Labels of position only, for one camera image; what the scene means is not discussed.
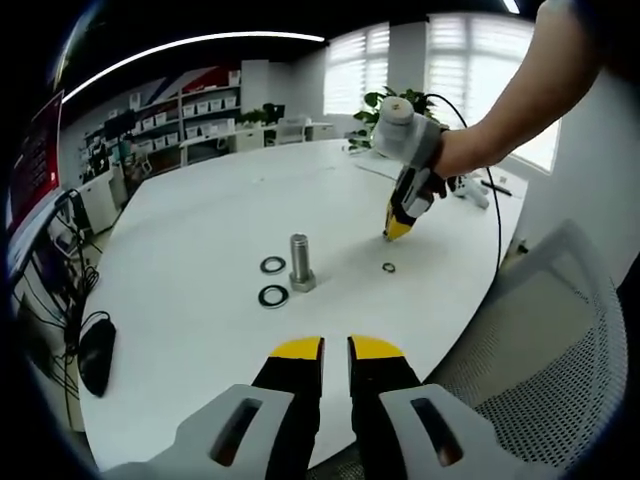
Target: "office room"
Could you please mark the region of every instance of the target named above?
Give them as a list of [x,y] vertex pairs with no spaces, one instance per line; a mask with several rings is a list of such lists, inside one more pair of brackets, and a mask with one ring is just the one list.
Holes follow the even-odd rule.
[[5,258],[60,468],[551,478],[622,455],[640,75],[600,3],[53,9]]

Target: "black rubber washer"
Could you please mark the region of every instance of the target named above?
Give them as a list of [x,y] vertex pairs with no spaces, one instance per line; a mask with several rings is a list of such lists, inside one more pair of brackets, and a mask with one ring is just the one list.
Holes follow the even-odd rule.
[[[280,298],[280,300],[278,300],[275,303],[267,302],[267,299],[265,298],[267,293],[269,293],[272,290],[277,290],[282,294],[282,297]],[[262,290],[260,290],[260,293],[258,294],[258,301],[260,302],[260,305],[262,305],[264,308],[281,307],[282,305],[287,303],[287,300],[289,300],[289,292],[287,291],[286,288],[281,287],[280,285],[267,285]]]
[[[267,265],[272,262],[277,263],[278,266],[275,269],[269,270],[267,268]],[[267,275],[275,275],[276,273],[280,273],[282,270],[284,270],[284,267],[286,265],[287,265],[287,262],[285,262],[284,258],[282,257],[276,257],[276,256],[267,257],[260,263],[260,271],[262,273],[266,273]]]

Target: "white table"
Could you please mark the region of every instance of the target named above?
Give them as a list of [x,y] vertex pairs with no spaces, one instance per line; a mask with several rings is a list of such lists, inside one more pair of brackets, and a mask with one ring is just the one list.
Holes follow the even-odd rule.
[[[381,233],[399,165],[348,156],[346,141],[231,154],[145,182],[120,217],[100,261],[86,313],[105,309],[118,329],[103,398],[81,387],[82,413],[101,469],[144,461],[176,427],[236,383],[251,383],[269,353],[293,338],[326,339],[321,425],[311,465],[354,440],[347,337],[383,338],[427,376],[457,340],[491,283],[497,255],[488,210],[449,196],[393,243]],[[503,254],[526,182],[496,169]],[[318,286],[262,308],[269,255],[289,260],[289,236],[309,236]],[[396,273],[382,270],[393,262]]]
[[[305,125],[305,135],[306,135],[306,131],[309,128],[313,128],[313,127],[331,127],[333,126],[332,123],[327,123],[327,122],[311,122],[307,125]],[[255,127],[255,128],[251,128],[251,129],[245,129],[245,130],[233,130],[230,132],[220,132],[220,133],[215,133],[213,135],[200,135],[199,137],[195,137],[195,138],[190,138],[188,140],[185,140],[184,142],[182,142],[180,144],[180,165],[182,167],[186,167],[189,165],[189,147],[192,147],[194,145],[199,145],[201,143],[205,143],[205,142],[211,142],[213,140],[219,140],[221,138],[229,138],[229,137],[233,137],[235,135],[237,135],[238,133],[245,133],[245,132],[268,132],[268,131],[275,131],[276,130],[277,125],[265,125],[262,127]]]

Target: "computer mouse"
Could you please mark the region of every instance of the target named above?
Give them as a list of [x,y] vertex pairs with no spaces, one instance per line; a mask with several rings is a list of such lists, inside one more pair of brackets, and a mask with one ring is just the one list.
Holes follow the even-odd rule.
[[78,346],[78,370],[82,383],[97,397],[104,395],[109,383],[116,327],[103,318],[89,327]]

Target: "ceiling light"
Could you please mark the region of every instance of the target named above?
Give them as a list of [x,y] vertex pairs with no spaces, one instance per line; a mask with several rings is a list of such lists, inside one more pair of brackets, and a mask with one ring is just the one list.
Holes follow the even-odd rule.
[[504,3],[504,6],[507,7],[507,10],[511,13],[515,13],[516,15],[520,14],[520,9],[516,4],[516,0],[502,0],[502,3]]
[[200,37],[185,38],[184,40],[177,40],[175,42],[165,43],[164,45],[160,45],[159,47],[150,48],[149,50],[145,50],[144,52],[136,53],[135,55],[129,58],[125,58],[124,60],[121,60],[118,63],[111,65],[109,68],[105,68],[100,73],[97,73],[96,75],[91,77],[89,80],[81,83],[76,88],[71,90],[67,95],[64,96],[64,98],[62,99],[62,103],[65,103],[68,100],[71,100],[71,98],[73,98],[79,92],[87,88],[96,80],[99,80],[100,78],[104,77],[105,75],[113,72],[114,70],[120,67],[124,67],[128,63],[134,62],[135,60],[138,60],[142,57],[146,57],[147,55],[151,55],[152,53],[161,52],[163,50],[167,50],[173,47],[179,47],[180,45],[187,45],[189,43],[204,42],[206,40],[218,40],[221,38],[242,38],[242,37],[280,37],[280,38],[295,38],[297,40],[309,40],[311,42],[324,42],[323,37],[317,37],[315,35],[305,35],[302,33],[287,33],[287,32],[228,32],[228,33],[213,33],[211,35],[202,35]]

